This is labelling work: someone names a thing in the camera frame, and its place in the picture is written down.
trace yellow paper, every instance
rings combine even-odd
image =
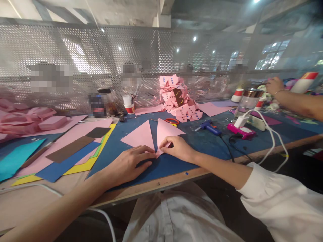
[[[93,158],[90,158],[87,162],[85,162],[84,164],[81,164],[81,165],[76,165],[76,166],[73,166],[71,169],[69,169],[67,172],[65,172],[63,175],[70,175],[70,174],[74,174],[74,173],[78,173],[78,172],[83,172],[83,171],[88,171],[88,170],[91,170],[92,169],[92,166],[94,165],[94,163],[96,162],[97,158],[99,157],[99,155],[101,154],[101,151],[103,150],[103,147],[105,146],[108,138],[110,137],[110,134],[112,133],[112,131],[114,130],[116,124],[111,124],[110,125],[110,131],[106,134],[103,142],[102,142],[102,145],[101,145],[101,148],[100,148],[100,151],[99,151],[99,154],[98,156],[96,157],[93,157]],[[35,182],[35,181],[38,181],[38,180],[42,180],[42,178],[40,177],[37,177],[35,175],[30,175],[30,176],[27,176],[27,177],[24,177],[24,178],[21,178],[19,180],[17,180],[15,183],[13,183],[11,186],[16,186],[16,185],[21,185],[21,184],[24,184],[24,183],[28,183],[28,182]]]

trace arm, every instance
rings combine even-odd
[[[323,122],[323,96],[310,96],[287,90],[280,91],[285,88],[278,77],[269,80],[266,86],[269,94],[273,95],[281,105],[305,117]]]
[[[155,158],[154,150],[147,146],[138,146],[122,152],[106,168],[6,233],[0,241],[54,241],[106,190],[135,179],[152,164],[148,161],[136,168],[140,161],[152,158]]]
[[[168,142],[174,147],[163,147]],[[301,182],[255,163],[243,166],[199,153],[181,137],[166,137],[160,148],[233,185],[246,210],[268,227],[275,241],[323,241],[323,196]]]

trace black cable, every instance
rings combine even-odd
[[[235,148],[237,151],[239,151],[241,154],[243,154],[243,155],[245,155],[245,156],[247,156],[248,158],[249,158],[249,160],[252,162],[252,159],[250,158],[250,156],[248,156],[245,152],[243,152],[243,151],[241,151],[241,150],[239,150],[237,147],[235,147],[232,143],[231,143],[231,139],[233,139],[233,138],[242,138],[242,136],[241,135],[233,135],[233,136],[231,136],[230,138],[229,138],[229,144],[233,147],[233,148]]]
[[[229,150],[229,152],[230,152],[230,156],[231,156],[232,162],[234,163],[234,162],[235,162],[235,160],[234,160],[234,158],[233,158],[233,155],[232,155],[232,153],[231,153],[231,150],[230,150],[229,145],[224,141],[224,139],[222,138],[222,135],[221,135],[221,134],[219,135],[219,137],[221,138],[221,140],[223,141],[223,143],[225,143],[225,145],[228,147],[228,150]]]

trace pink paper triangle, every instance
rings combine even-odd
[[[139,145],[146,145],[152,148],[153,150],[155,150],[154,141],[152,140],[150,125],[149,125],[149,120],[144,122],[142,125],[136,128],[126,137],[121,139],[121,141],[132,147],[136,147]]]
[[[167,123],[166,121],[162,120],[161,118],[158,119],[158,126],[157,126],[157,145],[158,150],[156,152],[157,158],[163,153],[159,145],[167,136],[179,136],[180,134],[185,134],[180,129],[176,128],[175,126]]]

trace hand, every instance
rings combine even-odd
[[[278,77],[274,77],[270,79],[266,87],[267,87],[267,92],[269,92],[270,95],[274,95],[276,92],[280,90],[285,90],[283,82]]]
[[[140,161],[156,158],[155,151],[148,146],[137,146],[123,151],[110,165],[102,170],[107,180],[113,180],[113,187],[136,179],[151,164],[147,161],[137,167]]]
[[[164,147],[169,142],[172,142],[174,147]],[[160,144],[159,148],[166,154],[170,154],[177,157],[178,159],[192,164],[195,164],[195,157],[198,154],[198,152],[194,150],[188,143],[186,143],[182,137],[178,136],[166,137]]]

